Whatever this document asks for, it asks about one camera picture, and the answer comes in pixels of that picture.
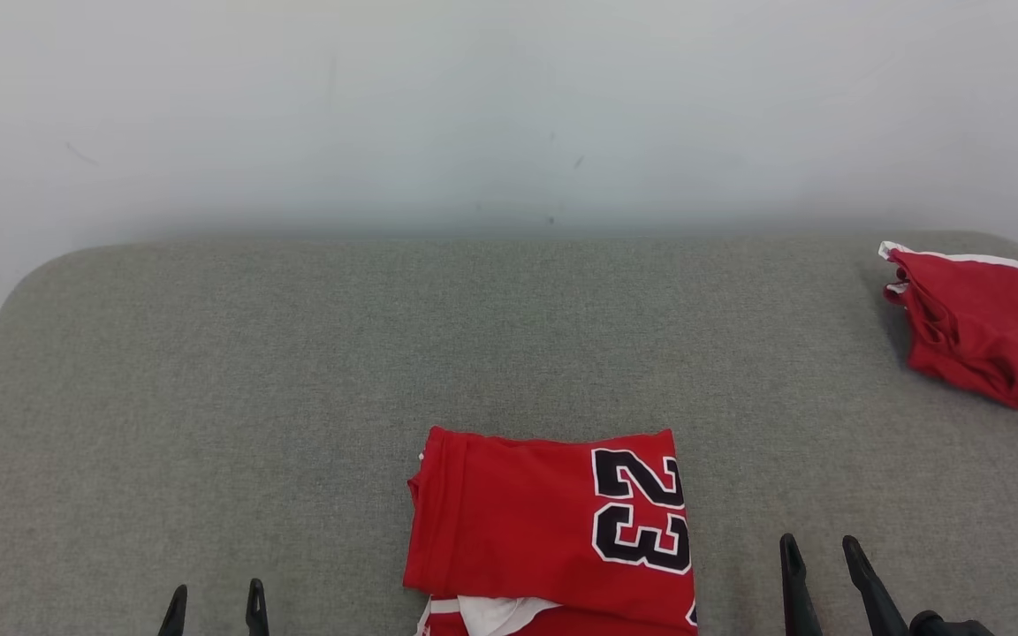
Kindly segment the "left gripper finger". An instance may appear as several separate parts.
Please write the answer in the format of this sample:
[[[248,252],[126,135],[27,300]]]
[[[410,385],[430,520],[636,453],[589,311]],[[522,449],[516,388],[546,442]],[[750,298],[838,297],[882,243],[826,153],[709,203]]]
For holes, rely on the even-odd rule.
[[[186,623],[187,587],[179,585],[174,589],[169,608],[159,627],[158,636],[183,636]]]
[[[249,583],[244,623],[247,625],[249,636],[270,636],[270,617],[268,617],[265,587],[262,580],[257,577]]]

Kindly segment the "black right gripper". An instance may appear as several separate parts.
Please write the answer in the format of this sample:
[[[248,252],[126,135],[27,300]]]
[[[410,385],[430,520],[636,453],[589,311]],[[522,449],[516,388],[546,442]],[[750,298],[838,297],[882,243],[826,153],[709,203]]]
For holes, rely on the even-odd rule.
[[[807,564],[792,533],[781,536],[779,550],[785,633],[787,636],[821,636],[823,628],[809,596]],[[934,610],[917,613],[910,620],[908,630],[908,623],[874,572],[859,540],[845,535],[843,552],[851,582],[862,597],[872,635],[994,636],[986,625],[975,619],[948,621]]]

